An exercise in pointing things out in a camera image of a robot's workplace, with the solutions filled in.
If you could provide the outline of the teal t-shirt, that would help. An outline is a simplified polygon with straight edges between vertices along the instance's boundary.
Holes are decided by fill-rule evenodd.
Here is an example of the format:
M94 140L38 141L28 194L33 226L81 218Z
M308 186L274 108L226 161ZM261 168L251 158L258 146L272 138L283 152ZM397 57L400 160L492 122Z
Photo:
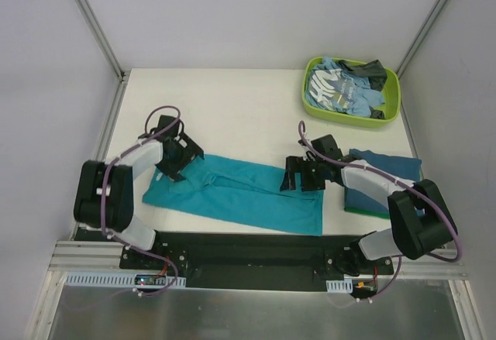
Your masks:
M216 155L197 158L173 182L156 171L144 204L299 235L323 232L322 191L281 191L284 169Z

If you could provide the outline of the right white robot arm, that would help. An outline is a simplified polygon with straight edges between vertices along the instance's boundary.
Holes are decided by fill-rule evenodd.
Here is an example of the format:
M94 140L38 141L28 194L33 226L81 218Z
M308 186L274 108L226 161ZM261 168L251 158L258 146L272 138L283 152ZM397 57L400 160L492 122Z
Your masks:
M461 260L457 227L433 181L407 180L378 169L361 156L344 155L331 135L312 141L302 136L299 143L305 155L286 158L281 191L322 191L327 182L333 182L359 191L388 211L390 228L364 235L353 246L349 265L354 272L367 273L384 257L439 259L436 249L448 242L456 247L451 262Z

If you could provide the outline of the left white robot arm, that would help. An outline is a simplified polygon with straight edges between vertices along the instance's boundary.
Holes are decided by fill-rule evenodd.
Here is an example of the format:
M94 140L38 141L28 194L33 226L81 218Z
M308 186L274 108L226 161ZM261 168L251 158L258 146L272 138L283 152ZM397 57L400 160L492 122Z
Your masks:
M184 132L178 118L161 115L157 127L145 131L130 148L104 161L88 160L81 168L74 202L74 219L98 229L107 239L138 249L136 258L146 269L164 260L157 232L134 211L134 181L156 168L172 183L186 180L182 172L203 149Z

